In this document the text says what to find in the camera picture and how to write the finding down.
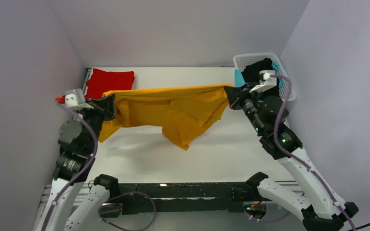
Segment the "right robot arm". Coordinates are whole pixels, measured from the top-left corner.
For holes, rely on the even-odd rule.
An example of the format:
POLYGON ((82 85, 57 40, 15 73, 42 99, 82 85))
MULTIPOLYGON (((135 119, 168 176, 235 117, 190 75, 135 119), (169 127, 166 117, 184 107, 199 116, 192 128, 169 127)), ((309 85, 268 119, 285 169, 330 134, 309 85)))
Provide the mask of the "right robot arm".
POLYGON ((286 101, 279 96, 261 99, 261 94, 251 89, 225 87, 224 90, 230 108, 245 113, 263 149, 293 176, 304 193, 295 193, 258 172, 246 181, 247 196, 278 203, 308 231, 339 231, 346 222, 356 230, 351 219, 359 208, 333 191, 309 159, 300 139, 284 124, 289 114, 286 101))

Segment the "yellow t shirt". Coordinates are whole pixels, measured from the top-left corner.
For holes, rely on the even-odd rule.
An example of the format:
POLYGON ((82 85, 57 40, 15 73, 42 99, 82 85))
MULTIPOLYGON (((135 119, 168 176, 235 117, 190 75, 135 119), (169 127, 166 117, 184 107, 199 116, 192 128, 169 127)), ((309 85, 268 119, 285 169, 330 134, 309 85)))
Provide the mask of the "yellow t shirt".
POLYGON ((162 135, 177 147, 188 150, 190 142, 219 121, 228 107, 227 84, 115 90, 115 118, 105 121, 99 142, 106 141, 120 128, 161 127, 162 135))

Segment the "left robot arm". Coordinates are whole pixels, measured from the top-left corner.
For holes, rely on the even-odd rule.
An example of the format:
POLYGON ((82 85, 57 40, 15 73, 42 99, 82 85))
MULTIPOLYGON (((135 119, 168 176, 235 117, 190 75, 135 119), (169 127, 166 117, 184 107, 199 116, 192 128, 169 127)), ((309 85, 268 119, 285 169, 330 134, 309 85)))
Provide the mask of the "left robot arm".
POLYGON ((73 117, 60 127, 60 155, 55 164, 49 200, 37 230, 77 231, 91 212, 105 201, 115 201, 120 195, 118 179, 101 174, 95 178, 82 204, 71 211, 94 164, 103 123, 115 118, 114 100, 113 95, 96 100, 77 93, 55 99, 56 105, 73 117))

